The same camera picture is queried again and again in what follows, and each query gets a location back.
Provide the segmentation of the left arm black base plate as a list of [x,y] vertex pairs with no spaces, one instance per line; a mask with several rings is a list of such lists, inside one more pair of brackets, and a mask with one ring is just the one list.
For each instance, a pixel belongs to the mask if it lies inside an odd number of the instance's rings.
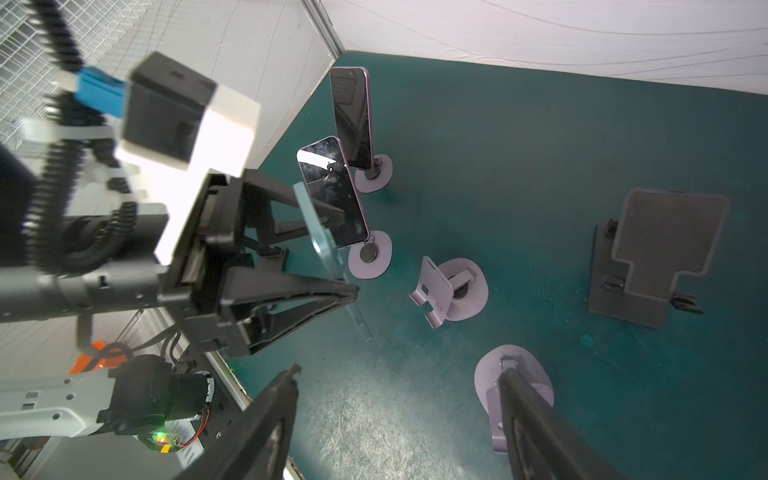
[[190,447],[178,453],[182,468],[185,469],[221,439],[252,399],[220,353],[196,354],[187,349],[182,355],[182,361],[185,373],[209,372],[213,375],[215,385],[206,428]]

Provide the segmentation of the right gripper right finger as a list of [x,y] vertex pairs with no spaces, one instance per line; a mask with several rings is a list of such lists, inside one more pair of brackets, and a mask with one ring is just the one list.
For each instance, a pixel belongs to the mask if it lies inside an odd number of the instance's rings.
[[536,392],[504,409],[511,434],[507,453],[515,479],[622,479],[578,432]]

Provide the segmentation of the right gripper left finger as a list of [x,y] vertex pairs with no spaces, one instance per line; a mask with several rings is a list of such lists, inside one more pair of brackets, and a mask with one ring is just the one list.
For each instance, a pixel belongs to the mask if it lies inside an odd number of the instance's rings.
[[176,477],[281,479],[294,429],[300,366],[280,372],[223,436]]

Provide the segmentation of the teal phone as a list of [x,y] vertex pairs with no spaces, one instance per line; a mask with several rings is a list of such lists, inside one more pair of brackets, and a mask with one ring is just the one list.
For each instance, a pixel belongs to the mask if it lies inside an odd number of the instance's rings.
[[344,212],[337,207],[312,198],[303,182],[295,183],[292,189],[313,248],[329,278],[355,287],[355,284],[349,281],[345,273],[344,262],[330,232],[332,225],[345,220]]

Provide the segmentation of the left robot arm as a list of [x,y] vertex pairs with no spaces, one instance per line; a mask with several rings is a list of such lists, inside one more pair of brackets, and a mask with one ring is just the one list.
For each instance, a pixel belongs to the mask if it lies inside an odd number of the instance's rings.
[[306,236],[272,207],[296,194],[247,162],[261,107],[159,53],[118,80],[88,67],[56,1],[29,1],[55,73],[31,174],[1,154],[1,319],[76,318],[90,363],[1,391],[1,435],[140,438],[182,449],[170,421],[206,425],[215,381],[172,346],[239,357],[353,303],[356,285],[290,274],[281,243]]

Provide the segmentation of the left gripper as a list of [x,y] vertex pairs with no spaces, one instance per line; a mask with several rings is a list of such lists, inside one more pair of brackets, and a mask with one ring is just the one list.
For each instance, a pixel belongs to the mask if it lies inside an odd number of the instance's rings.
[[277,205],[301,213],[293,189],[260,170],[204,179],[158,294],[195,351],[253,355],[357,299],[352,283],[256,269],[244,259],[244,226],[256,252],[309,234],[303,218],[278,218]]

